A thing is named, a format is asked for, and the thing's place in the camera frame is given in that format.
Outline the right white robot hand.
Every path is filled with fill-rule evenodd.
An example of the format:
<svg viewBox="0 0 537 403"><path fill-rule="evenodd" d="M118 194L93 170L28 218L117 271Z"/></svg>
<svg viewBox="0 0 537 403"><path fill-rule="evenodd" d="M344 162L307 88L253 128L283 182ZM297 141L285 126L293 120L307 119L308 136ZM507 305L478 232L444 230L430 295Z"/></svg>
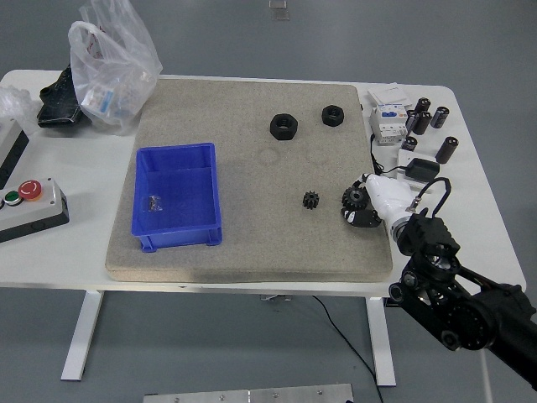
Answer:
<svg viewBox="0 0 537 403"><path fill-rule="evenodd" d="M384 224L388 230L395 230L410 220L409 207L413 200L407 183L368 174L343 192L341 214L355 228Z"/></svg>

